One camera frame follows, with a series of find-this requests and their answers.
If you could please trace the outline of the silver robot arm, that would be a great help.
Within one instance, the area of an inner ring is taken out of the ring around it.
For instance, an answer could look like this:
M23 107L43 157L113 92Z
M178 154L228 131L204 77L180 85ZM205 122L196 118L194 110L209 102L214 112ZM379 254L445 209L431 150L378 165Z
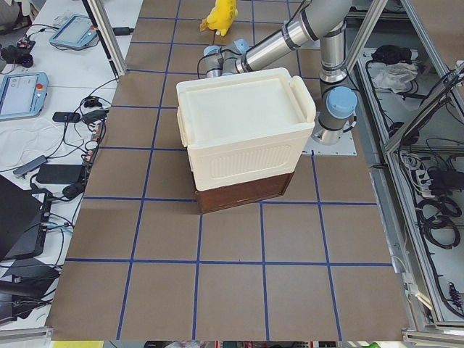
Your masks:
M321 145L334 145L354 125L357 97L346 86L348 69L345 50L345 17L351 1L309 1L303 3L282 27L254 46L237 40L223 48L212 45L201 58L208 78L258 71L302 48L309 41L320 42L319 72L322 110L311 138Z

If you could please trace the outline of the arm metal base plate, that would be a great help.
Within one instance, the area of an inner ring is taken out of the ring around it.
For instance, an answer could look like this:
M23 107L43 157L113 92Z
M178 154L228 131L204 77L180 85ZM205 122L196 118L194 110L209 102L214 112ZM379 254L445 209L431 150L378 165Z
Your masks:
M345 120L344 127L337 133L326 130L318 122L320 112L316 112L314 131L322 136L321 139L310 136L305 144L302 154L315 156L338 156L355 157L357 150L353 139L352 131L346 129L350 127L348 119Z

